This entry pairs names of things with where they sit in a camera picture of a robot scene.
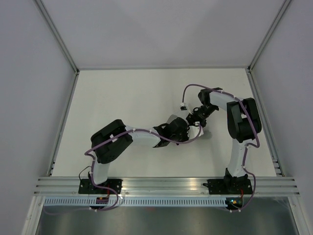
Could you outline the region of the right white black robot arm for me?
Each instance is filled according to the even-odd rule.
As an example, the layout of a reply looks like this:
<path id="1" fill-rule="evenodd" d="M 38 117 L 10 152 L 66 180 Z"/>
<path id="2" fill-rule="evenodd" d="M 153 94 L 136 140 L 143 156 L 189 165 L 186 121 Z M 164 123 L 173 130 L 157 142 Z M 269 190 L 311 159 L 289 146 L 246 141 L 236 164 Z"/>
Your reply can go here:
<path id="1" fill-rule="evenodd" d="M 207 118 L 220 109 L 226 111 L 227 130 L 232 138 L 230 162 L 221 179 L 208 179 L 203 186 L 208 188 L 210 195 L 252 194 L 253 189 L 246 169 L 247 152 L 250 146 L 258 148 L 258 133 L 262 124 L 256 102 L 253 98 L 239 99 L 221 88 L 201 87 L 198 94 L 201 102 L 187 116 L 187 122 L 206 125 Z"/>

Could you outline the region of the grey cloth napkin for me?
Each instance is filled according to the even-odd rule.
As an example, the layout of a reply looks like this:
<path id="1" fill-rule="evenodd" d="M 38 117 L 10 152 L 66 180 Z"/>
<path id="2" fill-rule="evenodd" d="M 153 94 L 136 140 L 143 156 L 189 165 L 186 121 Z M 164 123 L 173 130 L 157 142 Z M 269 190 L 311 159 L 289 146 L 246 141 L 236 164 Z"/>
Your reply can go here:
<path id="1" fill-rule="evenodd" d="M 179 110 L 178 112 L 175 112 L 174 114 L 170 115 L 170 117 L 167 120 L 167 123 L 169 124 L 171 121 L 173 121 L 176 118 L 182 118 L 186 123 L 188 123 L 186 118 L 189 114 L 190 114 L 190 112 L 188 112 L 188 111 Z M 204 132 L 204 134 L 201 137 L 199 137 L 201 140 L 202 139 L 203 140 L 209 140 L 212 138 L 212 133 L 208 129 L 205 129 L 203 127 L 203 132 Z"/>

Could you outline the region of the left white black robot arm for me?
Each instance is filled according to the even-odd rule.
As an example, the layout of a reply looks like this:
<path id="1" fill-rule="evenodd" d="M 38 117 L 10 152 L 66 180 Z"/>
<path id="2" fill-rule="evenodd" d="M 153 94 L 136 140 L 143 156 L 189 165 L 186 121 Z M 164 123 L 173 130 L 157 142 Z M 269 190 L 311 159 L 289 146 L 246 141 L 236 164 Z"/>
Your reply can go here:
<path id="1" fill-rule="evenodd" d="M 97 194 L 106 190 L 111 162 L 116 160 L 129 146 L 166 147 L 171 141 L 188 141 L 188 131 L 189 125 L 180 117 L 155 126 L 148 132 L 134 131 L 133 127 L 125 125 L 120 119 L 112 121 L 93 134 L 90 139 L 96 157 L 92 180 L 89 184 L 90 189 Z"/>

